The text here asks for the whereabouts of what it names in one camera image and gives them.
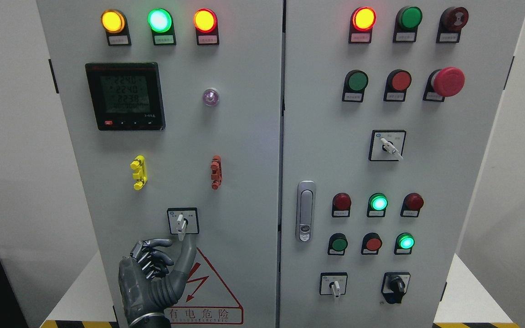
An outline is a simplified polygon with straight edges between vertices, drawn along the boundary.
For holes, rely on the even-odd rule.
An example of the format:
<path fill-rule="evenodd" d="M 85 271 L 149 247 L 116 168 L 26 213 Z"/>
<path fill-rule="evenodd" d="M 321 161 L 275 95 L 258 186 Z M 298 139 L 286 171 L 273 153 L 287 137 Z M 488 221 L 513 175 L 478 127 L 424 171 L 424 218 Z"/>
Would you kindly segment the grey robotic humanoid hand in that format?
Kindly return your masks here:
<path fill-rule="evenodd" d="M 165 313 L 181 299 L 196 257 L 196 238 L 184 238 L 177 261 L 157 249 L 171 245 L 170 239 L 138 241 L 119 262 L 119 290 L 128 324 L 147 313 Z"/>

